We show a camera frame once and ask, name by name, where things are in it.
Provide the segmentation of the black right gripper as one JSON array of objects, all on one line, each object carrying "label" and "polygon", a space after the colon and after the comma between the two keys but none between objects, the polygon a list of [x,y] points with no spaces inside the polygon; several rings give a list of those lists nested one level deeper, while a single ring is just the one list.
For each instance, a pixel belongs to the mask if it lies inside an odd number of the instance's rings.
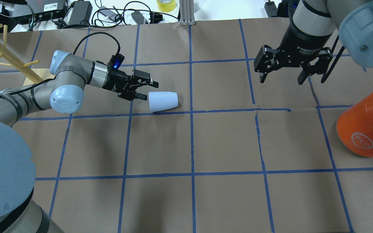
[{"label": "black right gripper", "polygon": [[[324,47],[327,40],[327,36],[286,31],[277,49],[263,45],[254,60],[254,70],[260,74],[260,83],[265,82],[270,72],[283,67],[302,67],[297,78],[299,85],[309,76],[325,75],[333,58],[331,48]],[[317,61],[311,65],[310,62],[315,59]]]}]

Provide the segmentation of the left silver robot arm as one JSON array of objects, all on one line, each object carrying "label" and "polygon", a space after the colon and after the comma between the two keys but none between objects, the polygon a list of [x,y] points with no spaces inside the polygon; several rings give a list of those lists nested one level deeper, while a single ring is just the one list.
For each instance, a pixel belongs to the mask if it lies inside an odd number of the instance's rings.
[{"label": "left silver robot arm", "polygon": [[98,87],[133,101],[146,100],[142,86],[158,88],[151,74],[120,69],[125,57],[112,55],[108,63],[89,60],[70,52],[54,52],[51,78],[33,85],[0,91],[0,233],[63,233],[42,205],[37,176],[43,155],[60,160],[61,136],[66,119],[37,119],[42,112],[73,115],[85,102],[87,86]]}]

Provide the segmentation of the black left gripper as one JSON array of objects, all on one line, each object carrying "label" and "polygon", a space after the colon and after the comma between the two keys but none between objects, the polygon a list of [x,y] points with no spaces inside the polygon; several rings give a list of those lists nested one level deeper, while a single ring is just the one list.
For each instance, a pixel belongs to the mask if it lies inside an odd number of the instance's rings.
[{"label": "black left gripper", "polygon": [[151,78],[151,74],[141,70],[134,69],[132,75],[127,75],[120,70],[109,70],[106,80],[102,86],[103,89],[118,94],[118,97],[133,101],[134,99],[147,100],[147,95],[136,92],[141,86],[159,87],[159,83]]}]

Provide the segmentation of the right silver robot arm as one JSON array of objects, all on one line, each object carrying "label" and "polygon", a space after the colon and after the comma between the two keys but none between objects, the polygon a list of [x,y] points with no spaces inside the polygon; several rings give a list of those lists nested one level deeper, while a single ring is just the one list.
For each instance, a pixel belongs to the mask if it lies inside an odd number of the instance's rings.
[{"label": "right silver robot arm", "polygon": [[373,68],[373,0],[284,0],[289,26],[281,44],[263,45],[254,70],[264,83],[284,67],[301,67],[298,84],[312,75],[324,83],[347,50],[359,66]]}]

